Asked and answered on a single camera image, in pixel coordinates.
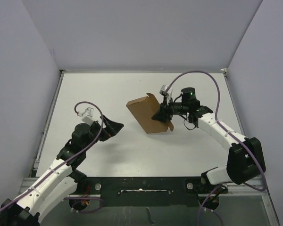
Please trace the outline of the brown cardboard paper box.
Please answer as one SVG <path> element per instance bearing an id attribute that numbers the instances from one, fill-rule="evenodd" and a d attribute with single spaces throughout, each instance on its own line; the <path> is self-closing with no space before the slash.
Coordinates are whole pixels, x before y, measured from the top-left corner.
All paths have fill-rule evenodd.
<path id="1" fill-rule="evenodd" d="M 172 122 L 164 123 L 152 119 L 152 116 L 159 110 L 160 103 L 151 93 L 147 93 L 146 97 L 128 101 L 126 107 L 147 134 L 174 130 Z"/>

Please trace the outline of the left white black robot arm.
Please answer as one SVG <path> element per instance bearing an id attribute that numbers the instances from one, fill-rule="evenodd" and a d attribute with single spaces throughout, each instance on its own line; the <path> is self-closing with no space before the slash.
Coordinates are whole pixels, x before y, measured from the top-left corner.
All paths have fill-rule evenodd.
<path id="1" fill-rule="evenodd" d="M 86 175 L 77 170 L 86 158 L 86 151 L 96 142 L 115 136 L 124 127 L 104 115 L 101 120 L 102 123 L 76 125 L 71 139 L 44 174 L 17 198 L 3 202 L 0 226 L 38 226 L 64 198 L 86 189 Z"/>

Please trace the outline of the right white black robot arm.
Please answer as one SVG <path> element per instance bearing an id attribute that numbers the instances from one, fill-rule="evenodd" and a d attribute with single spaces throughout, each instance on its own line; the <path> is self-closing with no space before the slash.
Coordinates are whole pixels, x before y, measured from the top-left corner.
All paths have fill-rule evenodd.
<path id="1" fill-rule="evenodd" d="M 169 123 L 174 115 L 179 115 L 208 133 L 228 152 L 226 166 L 202 173 L 200 186 L 203 191 L 212 192 L 217 184 L 227 182 L 240 185 L 266 171 L 260 141 L 239 134 L 221 122 L 210 108 L 196 99 L 195 88 L 183 88 L 178 103 L 171 98 L 172 88 L 164 85 L 160 94 L 163 102 L 152 116 L 153 120 Z"/>

